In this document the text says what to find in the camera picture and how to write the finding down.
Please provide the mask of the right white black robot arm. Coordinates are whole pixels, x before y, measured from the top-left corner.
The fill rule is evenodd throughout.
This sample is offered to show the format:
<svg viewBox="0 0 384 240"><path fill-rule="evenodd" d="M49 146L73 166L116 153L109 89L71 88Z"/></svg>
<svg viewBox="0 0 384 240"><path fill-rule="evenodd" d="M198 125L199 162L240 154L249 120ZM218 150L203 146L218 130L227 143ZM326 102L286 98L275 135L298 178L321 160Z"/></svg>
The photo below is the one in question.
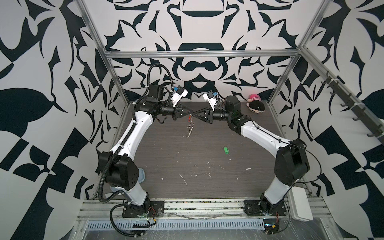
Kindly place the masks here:
<svg viewBox="0 0 384 240"><path fill-rule="evenodd" d="M310 170L304 142L290 141L264 129L250 116L242 113L241 103L235 96L226 97L224 107L220 109L216 107L220 100L216 92L204 93L203 99L210 106L195 111L193 113L195 118L208 124L212 124L213 121L226 121L232 131L254 141L276 158L275 177L260 200L261 210L264 213L271 211L284 199L293 185Z"/></svg>

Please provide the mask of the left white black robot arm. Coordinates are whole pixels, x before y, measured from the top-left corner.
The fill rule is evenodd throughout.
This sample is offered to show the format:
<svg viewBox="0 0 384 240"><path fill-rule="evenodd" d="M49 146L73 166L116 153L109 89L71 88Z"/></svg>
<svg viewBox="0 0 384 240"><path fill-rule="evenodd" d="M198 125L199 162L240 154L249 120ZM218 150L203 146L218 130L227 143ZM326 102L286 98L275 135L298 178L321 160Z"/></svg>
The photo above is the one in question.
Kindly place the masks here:
<svg viewBox="0 0 384 240"><path fill-rule="evenodd" d="M166 100L163 100L163 94L163 87L148 85L144 95L132 104L132 120L126 131L111 150L99 156L102 171L98 199L101 203L106 204L122 195L135 206L148 207L149 194L141 187L140 170L134 162L139 144L159 115L177 120L191 113L179 103L188 94L185 88L173 87Z"/></svg>

